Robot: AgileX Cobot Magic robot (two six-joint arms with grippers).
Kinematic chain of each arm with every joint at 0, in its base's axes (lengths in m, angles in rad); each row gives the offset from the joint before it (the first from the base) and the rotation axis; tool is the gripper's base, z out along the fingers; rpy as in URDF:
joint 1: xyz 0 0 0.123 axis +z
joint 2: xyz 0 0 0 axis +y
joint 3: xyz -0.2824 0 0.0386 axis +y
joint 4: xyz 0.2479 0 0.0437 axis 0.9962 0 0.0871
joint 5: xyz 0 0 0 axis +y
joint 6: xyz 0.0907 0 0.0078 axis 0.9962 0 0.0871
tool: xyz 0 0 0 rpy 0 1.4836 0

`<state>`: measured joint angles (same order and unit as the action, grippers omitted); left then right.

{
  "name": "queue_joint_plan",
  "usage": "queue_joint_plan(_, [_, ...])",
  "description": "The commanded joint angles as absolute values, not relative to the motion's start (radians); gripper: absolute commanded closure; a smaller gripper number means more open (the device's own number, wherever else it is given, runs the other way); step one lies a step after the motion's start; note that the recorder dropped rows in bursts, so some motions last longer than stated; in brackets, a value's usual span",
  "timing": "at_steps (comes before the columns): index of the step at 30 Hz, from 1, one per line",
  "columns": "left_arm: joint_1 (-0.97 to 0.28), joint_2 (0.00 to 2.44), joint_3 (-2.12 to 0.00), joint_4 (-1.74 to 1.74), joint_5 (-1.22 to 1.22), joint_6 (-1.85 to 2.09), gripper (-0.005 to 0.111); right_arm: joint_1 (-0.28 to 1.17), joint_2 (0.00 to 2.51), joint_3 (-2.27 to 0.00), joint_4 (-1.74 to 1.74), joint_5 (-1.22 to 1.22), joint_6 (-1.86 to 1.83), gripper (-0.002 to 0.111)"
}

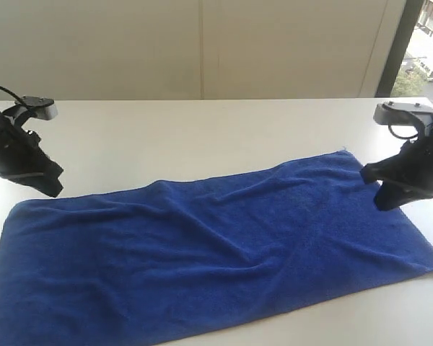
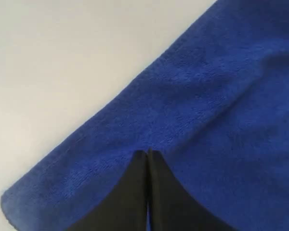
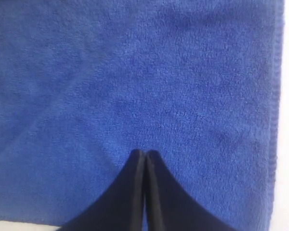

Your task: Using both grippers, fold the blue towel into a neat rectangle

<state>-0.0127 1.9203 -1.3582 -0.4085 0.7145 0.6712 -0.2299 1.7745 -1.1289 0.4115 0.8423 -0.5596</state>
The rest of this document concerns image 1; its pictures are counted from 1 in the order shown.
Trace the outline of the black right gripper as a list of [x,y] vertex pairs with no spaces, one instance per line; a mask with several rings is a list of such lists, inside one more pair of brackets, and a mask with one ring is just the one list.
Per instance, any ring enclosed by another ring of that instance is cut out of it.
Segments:
[[380,211],[432,199],[433,123],[405,138],[398,155],[366,164],[359,173],[365,184],[383,182],[374,197],[374,204]]

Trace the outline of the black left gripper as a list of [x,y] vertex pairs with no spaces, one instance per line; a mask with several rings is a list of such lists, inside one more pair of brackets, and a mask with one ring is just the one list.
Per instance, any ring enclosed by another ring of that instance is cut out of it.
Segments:
[[0,177],[57,197],[63,190],[59,177],[64,170],[41,154],[39,141],[0,111]]

